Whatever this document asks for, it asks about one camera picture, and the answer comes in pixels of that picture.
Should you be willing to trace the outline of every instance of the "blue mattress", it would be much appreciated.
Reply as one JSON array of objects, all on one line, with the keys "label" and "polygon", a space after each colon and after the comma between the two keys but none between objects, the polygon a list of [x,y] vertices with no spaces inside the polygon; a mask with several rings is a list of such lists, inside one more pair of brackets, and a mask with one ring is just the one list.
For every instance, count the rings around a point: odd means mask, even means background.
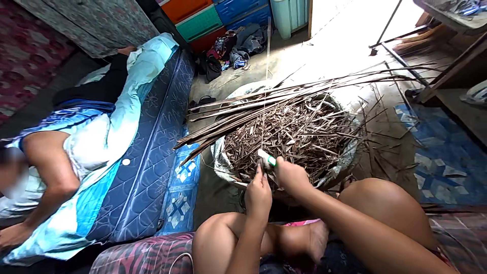
[{"label": "blue mattress", "polygon": [[88,240],[121,242],[158,230],[193,75],[191,56],[178,49],[142,104],[137,135],[121,158]]}]

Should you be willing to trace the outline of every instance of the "blue floor mat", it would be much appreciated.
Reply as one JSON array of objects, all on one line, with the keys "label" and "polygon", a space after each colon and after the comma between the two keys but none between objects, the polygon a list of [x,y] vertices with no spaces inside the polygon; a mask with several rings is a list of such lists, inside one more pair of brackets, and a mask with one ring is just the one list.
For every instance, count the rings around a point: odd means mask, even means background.
[{"label": "blue floor mat", "polygon": [[395,111],[416,141],[414,176],[420,202],[487,204],[487,154],[441,108],[398,105]]},{"label": "blue floor mat", "polygon": [[163,201],[162,228],[156,236],[193,231],[193,210],[200,181],[200,155],[179,165],[199,144],[185,145],[177,150],[169,187]]}]

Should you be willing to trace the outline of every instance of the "blue drawer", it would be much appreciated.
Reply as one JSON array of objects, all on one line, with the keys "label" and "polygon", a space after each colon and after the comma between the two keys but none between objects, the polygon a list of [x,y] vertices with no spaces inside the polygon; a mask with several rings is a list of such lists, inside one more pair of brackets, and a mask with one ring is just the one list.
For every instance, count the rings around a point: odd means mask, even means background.
[{"label": "blue drawer", "polygon": [[268,0],[225,0],[215,5],[216,11],[224,25],[238,20],[248,11],[269,4]]},{"label": "blue drawer", "polygon": [[266,4],[265,6],[260,7],[257,10],[249,12],[242,19],[227,25],[226,29],[235,30],[238,29],[239,27],[245,27],[250,23],[256,23],[261,26],[266,26],[268,17],[272,17],[272,13],[269,4]]}]

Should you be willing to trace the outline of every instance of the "wire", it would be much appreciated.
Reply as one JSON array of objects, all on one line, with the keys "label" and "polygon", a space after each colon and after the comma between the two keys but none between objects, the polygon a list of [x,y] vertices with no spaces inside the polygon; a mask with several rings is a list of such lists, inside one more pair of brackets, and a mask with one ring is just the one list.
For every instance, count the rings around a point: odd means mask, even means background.
[{"label": "wire", "polygon": [[174,266],[174,264],[175,264],[175,263],[176,263],[176,262],[177,262],[177,261],[178,261],[180,258],[182,258],[182,257],[184,257],[184,256],[188,256],[188,257],[189,257],[189,259],[191,260],[191,266],[192,266],[192,268],[193,268],[193,273],[194,273],[193,257],[192,257],[192,256],[191,256],[191,254],[189,254],[188,252],[185,252],[185,253],[180,254],[180,255],[179,255],[179,256],[178,256],[178,257],[177,257],[177,258],[174,260],[174,262],[172,262],[171,267],[169,268],[169,273],[168,273],[168,274],[171,274],[172,267]]}]

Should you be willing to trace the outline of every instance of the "red patterned fabric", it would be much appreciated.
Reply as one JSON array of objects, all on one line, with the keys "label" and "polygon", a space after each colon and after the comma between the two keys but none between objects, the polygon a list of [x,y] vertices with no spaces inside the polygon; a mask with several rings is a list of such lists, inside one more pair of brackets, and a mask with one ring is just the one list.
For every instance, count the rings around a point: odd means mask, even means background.
[{"label": "red patterned fabric", "polygon": [[[90,274],[168,274],[179,255],[191,254],[193,237],[194,233],[175,233],[111,247],[98,255]],[[171,274],[192,273],[189,256],[179,258],[171,271]]]},{"label": "red patterned fabric", "polygon": [[430,215],[440,250],[462,274],[487,273],[487,215],[453,213]]},{"label": "red patterned fabric", "polygon": [[11,0],[0,0],[0,125],[52,79],[74,50],[68,39]]}]

